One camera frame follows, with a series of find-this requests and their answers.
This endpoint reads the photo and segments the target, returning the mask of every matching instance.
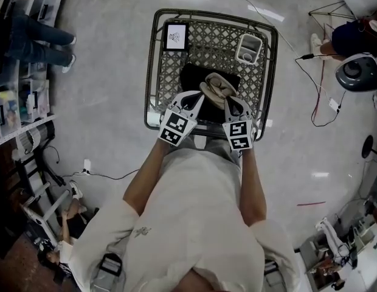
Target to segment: black cable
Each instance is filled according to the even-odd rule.
[[[52,146],[52,145],[49,145],[49,146],[45,147],[44,150],[47,149],[47,148],[53,148],[54,150],[56,150],[56,154],[57,154],[57,161],[56,161],[56,163],[58,164],[60,162],[60,155],[59,155],[58,150],[54,146]]]
[[[138,170],[140,170],[140,169],[137,169],[137,170],[135,170],[135,171],[129,172],[128,174],[125,174],[124,176],[122,176],[122,177],[120,177],[120,178],[112,178],[112,177],[110,177],[110,176],[103,175],[103,174],[99,174],[99,173],[90,173],[90,171],[86,171],[86,173],[89,174],[89,175],[101,176],[101,177],[103,177],[103,178],[109,178],[109,179],[113,179],[113,180],[115,180],[115,181],[119,181],[120,179],[124,179],[124,178],[126,178],[128,175],[130,175],[130,174],[132,174],[132,173],[134,173],[134,172],[137,172]]]
[[[314,113],[316,112],[316,109],[318,107],[318,103],[319,103],[319,97],[320,97],[320,94],[319,94],[319,91],[318,91],[318,84],[314,81],[314,79],[312,78],[312,76],[309,75],[309,73],[304,70],[304,68],[302,68],[302,66],[298,63],[298,60],[307,60],[307,59],[310,59],[310,58],[313,58],[313,57],[320,57],[320,56],[334,56],[334,55],[338,55],[338,54],[329,54],[329,55],[314,55],[314,54],[308,54],[308,55],[304,55],[302,57],[299,57],[299,58],[296,58],[294,61],[295,63],[299,66],[299,68],[310,78],[310,80],[314,83],[314,86],[316,88],[316,91],[317,91],[317,102],[316,102],[316,105],[313,109],[313,112],[311,113],[311,116],[310,116],[310,121],[311,123],[317,127],[317,128],[320,128],[320,127],[325,127],[327,126],[329,123],[332,123],[333,121],[335,121],[337,119],[337,116],[339,115],[340,113],[340,108],[341,108],[341,105],[342,105],[342,100],[344,99],[344,95],[346,93],[346,91],[344,91],[342,97],[341,97],[341,101],[340,101],[340,104],[339,104],[339,107],[337,109],[337,113],[335,115],[335,117],[333,118],[333,120],[323,124],[323,125],[316,125],[313,121],[313,116],[314,116]]]
[[[362,174],[362,176],[361,176],[361,182],[360,182],[360,185],[359,185],[358,191],[356,192],[356,194],[359,195],[359,198],[352,199],[352,200],[348,201],[347,203],[345,203],[345,204],[342,206],[342,208],[340,209],[340,211],[334,214],[334,215],[337,216],[338,218],[339,218],[339,215],[341,214],[341,212],[343,211],[343,209],[344,209],[346,206],[348,206],[348,204],[350,204],[351,202],[354,202],[354,201],[360,201],[360,200],[363,200],[363,201],[367,200],[366,198],[363,198],[363,197],[361,196],[361,194],[360,194],[360,188],[361,188],[361,186],[362,186],[362,184],[363,184],[363,177],[364,177],[365,165],[366,165],[367,163],[370,163],[370,162],[375,162],[375,163],[377,163],[377,160],[372,159],[372,160],[370,160],[370,161],[365,161],[365,162],[364,162],[363,174]]]
[[[310,117],[311,123],[312,123],[315,127],[319,128],[319,127],[325,127],[325,126],[327,126],[329,123],[332,123],[333,121],[335,121],[336,118],[337,118],[337,116],[338,116],[339,113],[340,113],[340,108],[341,108],[342,100],[344,99],[344,95],[345,95],[345,93],[346,93],[346,91],[344,91],[344,93],[343,93],[343,95],[342,95],[342,97],[341,97],[341,101],[340,101],[339,107],[338,107],[338,109],[337,109],[337,113],[336,113],[335,117],[333,118],[333,120],[331,120],[331,121],[329,121],[329,122],[327,122],[327,123],[325,123],[325,124],[322,124],[322,125],[316,125],[316,124],[314,123],[314,121],[313,121],[314,112],[315,112],[315,110],[316,110],[316,108],[317,108],[317,106],[318,106],[318,103],[319,103],[319,99],[317,98],[316,107],[314,108],[313,112],[311,113],[311,117]]]
[[[70,178],[72,176],[86,176],[85,174],[83,174],[82,172],[74,172],[73,174],[70,174],[70,175],[61,175],[59,176],[60,178]]]

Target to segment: sneaker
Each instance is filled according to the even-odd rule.
[[[69,185],[71,186],[72,190],[72,197],[76,199],[80,199],[83,197],[83,193],[78,187],[78,184],[75,181],[69,181]]]
[[[310,37],[310,51],[314,55],[323,55],[320,51],[321,45],[324,43],[329,42],[329,40],[324,40],[323,42],[318,38],[318,35],[316,33],[312,34]],[[331,56],[318,56],[321,60],[330,60]]]
[[[75,63],[76,59],[77,59],[76,56],[74,54],[72,54],[72,60],[71,60],[71,62],[69,63],[68,66],[63,67],[62,73],[67,74],[67,72],[69,72],[69,70],[71,69],[72,65]]]
[[[77,42],[77,37],[75,36],[74,40],[72,40],[72,42],[70,44],[68,44],[68,45],[69,46],[73,46],[76,42]]]

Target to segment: beige cloth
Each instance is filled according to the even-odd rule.
[[[74,245],[69,266],[81,290],[89,291],[106,247],[115,244],[123,252],[124,292],[171,291],[191,268],[220,290],[260,292],[265,257],[278,263],[288,291],[297,291],[299,269],[281,227],[244,224],[240,176],[239,166],[207,151],[170,153],[141,217],[113,201]]]

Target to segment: shelf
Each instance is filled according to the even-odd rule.
[[[18,95],[22,122],[32,123],[39,118],[47,117],[50,111],[48,80],[20,80]]]
[[[9,0],[5,15],[26,14],[54,26],[61,0]],[[46,46],[48,43],[38,41]],[[49,81],[47,64],[4,57],[0,63],[0,145],[47,121]]]

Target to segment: seated person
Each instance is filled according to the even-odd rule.
[[[310,39],[311,52],[321,60],[334,58],[344,60],[358,53],[371,53],[377,56],[377,16],[376,19],[356,20],[341,25],[332,33],[332,40],[319,39],[316,33]]]
[[[63,240],[59,242],[56,249],[52,250],[50,246],[46,245],[38,253],[40,264],[53,270],[59,266],[67,274],[71,273],[68,261],[72,252],[72,246],[87,226],[86,220],[81,216],[85,207],[81,206],[79,202],[83,193],[78,188],[76,182],[70,181],[69,185],[72,187],[72,201],[68,210],[64,210],[61,213]]]

